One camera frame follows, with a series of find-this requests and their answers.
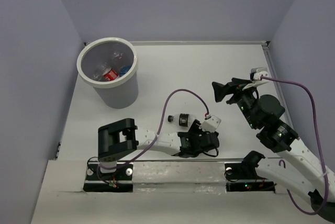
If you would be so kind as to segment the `black label clear bottle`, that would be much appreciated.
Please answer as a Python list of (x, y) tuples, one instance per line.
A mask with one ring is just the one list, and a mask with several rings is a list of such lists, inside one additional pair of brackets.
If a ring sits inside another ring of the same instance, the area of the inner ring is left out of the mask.
[(169, 123), (180, 127), (190, 127), (194, 120), (196, 120), (196, 116), (192, 114), (176, 114), (167, 117)]

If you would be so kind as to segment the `small blue label bottle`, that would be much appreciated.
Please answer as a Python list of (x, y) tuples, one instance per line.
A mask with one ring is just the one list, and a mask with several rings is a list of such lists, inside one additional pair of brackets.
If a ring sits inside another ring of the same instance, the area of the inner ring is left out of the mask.
[(119, 70), (119, 75), (120, 76), (125, 75), (130, 69), (131, 69), (131, 65), (121, 67)]

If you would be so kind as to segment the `red label water bottle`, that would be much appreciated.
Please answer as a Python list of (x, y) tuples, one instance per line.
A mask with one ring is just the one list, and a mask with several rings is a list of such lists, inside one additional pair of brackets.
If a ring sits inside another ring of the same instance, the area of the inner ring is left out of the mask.
[(118, 73), (108, 63), (99, 65), (93, 74), (93, 80), (98, 82), (109, 82), (118, 78)]

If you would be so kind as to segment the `green plastic bottle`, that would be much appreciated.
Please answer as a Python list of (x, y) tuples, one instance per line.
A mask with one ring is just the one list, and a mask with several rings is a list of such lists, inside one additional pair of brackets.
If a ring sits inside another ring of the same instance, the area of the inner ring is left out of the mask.
[(121, 51), (114, 51), (111, 55), (111, 65), (115, 69), (122, 69), (128, 65), (127, 55)]

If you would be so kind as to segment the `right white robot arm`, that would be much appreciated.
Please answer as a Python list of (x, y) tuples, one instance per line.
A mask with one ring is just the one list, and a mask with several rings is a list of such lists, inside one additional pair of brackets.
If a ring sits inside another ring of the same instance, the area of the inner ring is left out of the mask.
[(227, 84), (212, 82), (216, 102), (227, 95), (227, 104), (237, 104), (249, 126), (258, 129), (256, 137), (273, 153), (290, 163), (297, 173), (292, 173), (282, 165), (270, 165), (256, 152), (250, 152), (241, 164), (241, 172), (247, 178), (265, 175), (279, 182), (288, 194), (306, 197), (312, 210), (306, 215), (319, 215), (326, 221), (334, 222), (334, 171), (325, 164), (319, 138), (317, 122), (314, 130), (319, 155), (315, 156), (305, 145), (299, 134), (280, 117), (285, 109), (272, 95), (254, 94), (257, 87), (267, 81), (275, 81), (265, 74), (255, 74), (250, 80), (233, 78)]

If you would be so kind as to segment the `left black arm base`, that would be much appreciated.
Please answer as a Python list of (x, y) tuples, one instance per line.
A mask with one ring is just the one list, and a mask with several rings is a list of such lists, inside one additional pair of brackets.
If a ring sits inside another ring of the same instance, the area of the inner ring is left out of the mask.
[(112, 173), (97, 175), (97, 162), (88, 162), (83, 191), (92, 193), (131, 193), (133, 192), (133, 164), (130, 163)]

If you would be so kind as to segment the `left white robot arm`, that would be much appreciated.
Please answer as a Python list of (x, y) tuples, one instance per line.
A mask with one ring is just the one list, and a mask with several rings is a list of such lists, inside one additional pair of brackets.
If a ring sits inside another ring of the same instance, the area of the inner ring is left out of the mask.
[(216, 131), (221, 119), (210, 116), (194, 120), (186, 132), (157, 134), (139, 128), (126, 118), (98, 129), (98, 174), (106, 180), (115, 176), (122, 165), (117, 162), (137, 150), (162, 152), (179, 158), (195, 158), (211, 150), (218, 151)]

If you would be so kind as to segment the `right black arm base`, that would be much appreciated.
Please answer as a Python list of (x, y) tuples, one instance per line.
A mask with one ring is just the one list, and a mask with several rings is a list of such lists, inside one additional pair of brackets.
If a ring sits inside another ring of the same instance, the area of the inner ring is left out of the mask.
[(225, 163), (227, 192), (275, 192), (276, 184), (259, 177), (242, 163)]

